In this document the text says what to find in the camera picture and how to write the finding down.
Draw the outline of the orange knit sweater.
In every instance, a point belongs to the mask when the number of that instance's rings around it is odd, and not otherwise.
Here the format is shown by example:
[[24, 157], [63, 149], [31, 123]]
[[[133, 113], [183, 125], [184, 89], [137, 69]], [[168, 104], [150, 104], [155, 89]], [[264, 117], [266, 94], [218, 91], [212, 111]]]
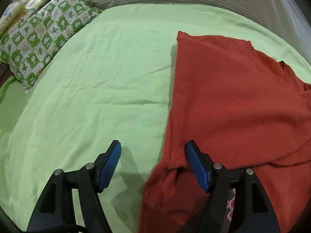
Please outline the orange knit sweater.
[[288, 232], [310, 201], [310, 84], [249, 41], [179, 32], [163, 154], [144, 189], [139, 232], [192, 232], [207, 201], [187, 162], [194, 140], [229, 169], [252, 167]]

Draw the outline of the light green bed sheet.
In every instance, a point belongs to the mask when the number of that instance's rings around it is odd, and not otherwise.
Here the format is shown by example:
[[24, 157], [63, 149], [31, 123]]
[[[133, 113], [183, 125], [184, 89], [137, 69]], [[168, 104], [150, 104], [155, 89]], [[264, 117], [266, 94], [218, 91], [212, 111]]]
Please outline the light green bed sheet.
[[54, 170], [80, 169], [117, 139], [121, 159], [99, 197], [113, 232], [137, 231], [143, 188], [161, 156], [180, 31], [251, 41], [310, 82], [310, 62], [299, 52], [228, 10], [104, 10], [65, 43], [28, 93], [15, 78], [1, 87], [1, 207], [21, 230]]

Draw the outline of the green white checkered pillow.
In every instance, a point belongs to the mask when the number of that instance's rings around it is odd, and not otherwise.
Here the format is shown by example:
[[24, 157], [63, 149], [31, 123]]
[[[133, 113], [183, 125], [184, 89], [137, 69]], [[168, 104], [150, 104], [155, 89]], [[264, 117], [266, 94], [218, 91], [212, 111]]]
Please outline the green white checkered pillow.
[[84, 0], [51, 0], [1, 38], [1, 61], [29, 91], [59, 49], [102, 10]]

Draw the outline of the yellow patterned quilt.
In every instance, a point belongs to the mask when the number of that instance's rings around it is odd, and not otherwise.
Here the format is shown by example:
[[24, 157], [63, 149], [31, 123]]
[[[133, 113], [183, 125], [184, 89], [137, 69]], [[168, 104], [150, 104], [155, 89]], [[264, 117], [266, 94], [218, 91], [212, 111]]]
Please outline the yellow patterned quilt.
[[19, 0], [8, 5], [1, 16], [1, 36], [14, 25], [23, 23], [51, 0]]

